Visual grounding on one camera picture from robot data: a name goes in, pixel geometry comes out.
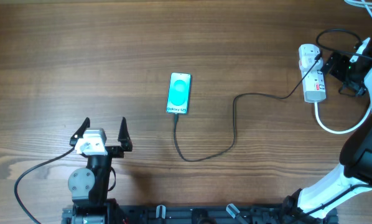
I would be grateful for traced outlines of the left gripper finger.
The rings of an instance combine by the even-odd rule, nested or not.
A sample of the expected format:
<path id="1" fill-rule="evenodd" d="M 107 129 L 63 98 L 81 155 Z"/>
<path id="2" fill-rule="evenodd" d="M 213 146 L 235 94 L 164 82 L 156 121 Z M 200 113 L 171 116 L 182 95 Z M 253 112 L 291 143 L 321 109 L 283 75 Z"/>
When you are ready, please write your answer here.
<path id="1" fill-rule="evenodd" d="M 83 137 L 84 132 L 90 127 L 90 119 L 86 117 L 82 125 L 77 129 L 77 131 L 71 136 L 69 145 L 75 146 L 77 141 Z"/>
<path id="2" fill-rule="evenodd" d="M 120 142 L 123 151 L 131 152 L 133 150 L 133 144 L 128 132 L 128 126 L 126 118 L 123 117 L 118 134 L 118 142 Z"/>

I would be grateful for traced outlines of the smartphone with teal screen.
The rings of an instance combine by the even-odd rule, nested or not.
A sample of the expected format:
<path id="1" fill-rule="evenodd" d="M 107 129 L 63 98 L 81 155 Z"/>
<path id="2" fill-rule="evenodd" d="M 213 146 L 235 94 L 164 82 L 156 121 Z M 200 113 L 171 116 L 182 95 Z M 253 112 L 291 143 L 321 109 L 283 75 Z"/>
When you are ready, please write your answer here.
<path id="1" fill-rule="evenodd" d="M 172 73 L 170 76 L 166 112 L 187 114 L 192 76 L 188 73 Z"/>

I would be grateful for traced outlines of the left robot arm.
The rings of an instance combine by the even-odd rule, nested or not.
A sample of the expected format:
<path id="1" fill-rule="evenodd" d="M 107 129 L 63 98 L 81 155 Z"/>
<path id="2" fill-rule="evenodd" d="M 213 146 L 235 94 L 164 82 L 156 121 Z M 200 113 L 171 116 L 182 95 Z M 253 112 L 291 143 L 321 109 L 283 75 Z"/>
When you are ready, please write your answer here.
<path id="1" fill-rule="evenodd" d="M 128 133 L 126 118 L 122 118 L 118 134 L 118 146 L 106 145 L 106 134 L 102 128 L 91 128 L 86 118 L 70 138 L 70 145 L 77 154 L 87 158 L 85 168 L 79 168 L 68 178 L 73 207 L 64 210 L 62 223 L 109 224 L 126 223 L 128 218 L 117 201 L 108 198 L 108 192 L 116 184 L 109 185 L 110 174 L 114 174 L 112 159 L 123 158 L 131 152 L 133 144 Z"/>

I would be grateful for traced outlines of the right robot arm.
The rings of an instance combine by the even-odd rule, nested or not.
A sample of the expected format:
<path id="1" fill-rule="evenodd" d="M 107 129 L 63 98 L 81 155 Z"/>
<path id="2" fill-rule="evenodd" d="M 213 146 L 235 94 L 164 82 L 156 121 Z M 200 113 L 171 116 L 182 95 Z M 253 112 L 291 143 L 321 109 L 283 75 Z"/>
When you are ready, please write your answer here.
<path id="1" fill-rule="evenodd" d="M 334 49 L 322 72 L 356 96 L 369 94 L 368 113 L 342 147 L 338 165 L 316 184 L 285 198 L 278 214 L 282 223 L 329 223 L 327 215 L 335 207 L 372 190 L 372 36 L 360 40 L 355 49 Z"/>

